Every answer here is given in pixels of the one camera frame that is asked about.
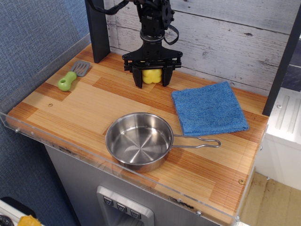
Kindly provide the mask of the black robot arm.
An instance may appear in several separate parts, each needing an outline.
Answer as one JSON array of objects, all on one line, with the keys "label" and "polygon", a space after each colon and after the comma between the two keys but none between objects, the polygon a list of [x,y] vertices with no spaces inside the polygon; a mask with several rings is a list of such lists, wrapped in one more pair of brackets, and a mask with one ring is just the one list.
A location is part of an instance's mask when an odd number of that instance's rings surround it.
[{"label": "black robot arm", "polygon": [[171,29],[179,35],[178,30],[171,25],[174,11],[168,0],[136,0],[134,4],[141,22],[140,38],[143,44],[138,50],[122,56],[124,70],[130,71],[135,85],[142,88],[143,70],[160,69],[162,85],[166,87],[173,71],[182,66],[182,52],[162,46],[162,41],[166,41],[166,30]]}]

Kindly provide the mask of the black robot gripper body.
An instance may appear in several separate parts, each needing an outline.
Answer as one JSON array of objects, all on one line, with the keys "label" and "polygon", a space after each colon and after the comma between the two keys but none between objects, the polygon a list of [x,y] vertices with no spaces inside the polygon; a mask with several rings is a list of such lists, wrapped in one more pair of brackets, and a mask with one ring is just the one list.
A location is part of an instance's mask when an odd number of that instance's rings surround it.
[{"label": "black robot gripper body", "polygon": [[132,72],[134,68],[141,70],[163,69],[169,66],[172,69],[180,68],[182,52],[162,46],[162,40],[143,41],[142,46],[133,52],[124,54],[124,70]]}]

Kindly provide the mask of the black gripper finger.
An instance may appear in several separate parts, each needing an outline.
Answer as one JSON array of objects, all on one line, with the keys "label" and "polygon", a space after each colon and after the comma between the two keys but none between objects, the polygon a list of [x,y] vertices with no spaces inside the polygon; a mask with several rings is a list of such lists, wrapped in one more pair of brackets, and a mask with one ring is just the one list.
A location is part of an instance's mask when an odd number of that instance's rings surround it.
[{"label": "black gripper finger", "polygon": [[162,69],[162,85],[164,87],[169,85],[173,75],[173,71],[174,71],[173,67],[164,67]]},{"label": "black gripper finger", "polygon": [[133,79],[134,79],[135,85],[139,88],[142,88],[143,87],[142,69],[133,67],[132,74],[133,74]]}]

